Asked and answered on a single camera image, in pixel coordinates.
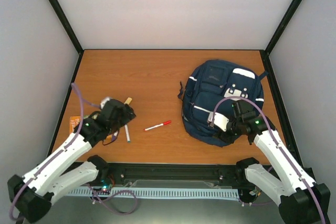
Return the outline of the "orange green picture book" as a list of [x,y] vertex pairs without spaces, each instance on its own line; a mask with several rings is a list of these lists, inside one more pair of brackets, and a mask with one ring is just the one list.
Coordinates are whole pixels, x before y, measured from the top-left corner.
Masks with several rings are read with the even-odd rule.
[[69,119],[69,133],[72,133],[75,127],[80,123],[80,116],[71,116]]

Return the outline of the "navy blue student backpack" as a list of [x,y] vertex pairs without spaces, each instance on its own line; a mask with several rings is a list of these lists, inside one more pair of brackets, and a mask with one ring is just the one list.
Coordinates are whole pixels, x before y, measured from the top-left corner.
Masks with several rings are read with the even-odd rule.
[[232,104],[240,98],[264,105],[261,81],[267,72],[257,75],[251,69],[225,60],[208,60],[198,66],[181,85],[178,98],[182,100],[182,120],[186,132],[209,145],[224,147],[233,144],[238,135],[224,133],[208,123],[210,113],[216,111],[233,118]]

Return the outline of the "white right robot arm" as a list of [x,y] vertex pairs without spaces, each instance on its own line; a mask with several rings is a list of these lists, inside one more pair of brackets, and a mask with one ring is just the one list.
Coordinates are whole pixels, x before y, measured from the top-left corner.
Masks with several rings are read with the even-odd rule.
[[236,175],[261,189],[277,206],[285,223],[326,222],[330,190],[317,184],[294,159],[282,142],[279,133],[262,110],[252,101],[235,97],[232,103],[234,117],[213,111],[210,125],[223,133],[245,135],[267,157],[276,175],[267,171],[255,158],[246,158],[236,164]]

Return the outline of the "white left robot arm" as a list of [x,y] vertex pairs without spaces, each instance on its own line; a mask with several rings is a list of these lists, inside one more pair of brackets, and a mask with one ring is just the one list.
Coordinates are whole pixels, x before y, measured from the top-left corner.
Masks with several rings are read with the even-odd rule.
[[11,208],[16,208],[22,218],[34,223],[73,189],[90,182],[106,182],[109,165],[98,155],[89,157],[73,170],[68,168],[136,117],[130,102],[131,98],[121,102],[106,97],[98,111],[80,117],[74,131],[43,162],[23,176],[13,175],[7,182]]

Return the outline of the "purple capped white marker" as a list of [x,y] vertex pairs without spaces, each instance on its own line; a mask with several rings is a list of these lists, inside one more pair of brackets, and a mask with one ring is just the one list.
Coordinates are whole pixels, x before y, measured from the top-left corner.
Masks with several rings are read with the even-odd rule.
[[119,132],[116,131],[116,132],[112,135],[112,140],[115,141],[115,140],[117,139],[118,135],[119,135]]

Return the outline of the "green capped white marker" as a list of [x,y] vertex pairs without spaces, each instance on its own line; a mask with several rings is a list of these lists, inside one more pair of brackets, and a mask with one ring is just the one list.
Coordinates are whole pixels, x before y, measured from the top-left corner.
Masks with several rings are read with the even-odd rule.
[[126,134],[127,142],[131,143],[129,128],[128,128],[127,124],[124,126],[124,129],[125,129],[125,134]]

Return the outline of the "red capped white marker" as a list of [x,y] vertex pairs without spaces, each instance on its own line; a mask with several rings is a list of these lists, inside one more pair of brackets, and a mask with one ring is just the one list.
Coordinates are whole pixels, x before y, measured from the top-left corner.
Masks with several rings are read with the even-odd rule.
[[154,125],[154,126],[151,126],[151,127],[147,127],[147,128],[144,129],[144,131],[149,131],[149,130],[152,130],[152,129],[155,129],[155,128],[158,128],[158,127],[161,127],[161,126],[169,125],[171,122],[172,122],[171,120],[168,120],[168,121],[162,122],[160,124],[157,124],[157,125]]

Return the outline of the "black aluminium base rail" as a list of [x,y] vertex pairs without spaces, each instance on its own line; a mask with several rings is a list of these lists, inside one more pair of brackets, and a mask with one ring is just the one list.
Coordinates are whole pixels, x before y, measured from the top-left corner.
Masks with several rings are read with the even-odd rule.
[[235,165],[109,163],[102,174],[113,178],[118,185],[136,180],[181,180],[211,182],[235,188],[253,186],[238,180]]

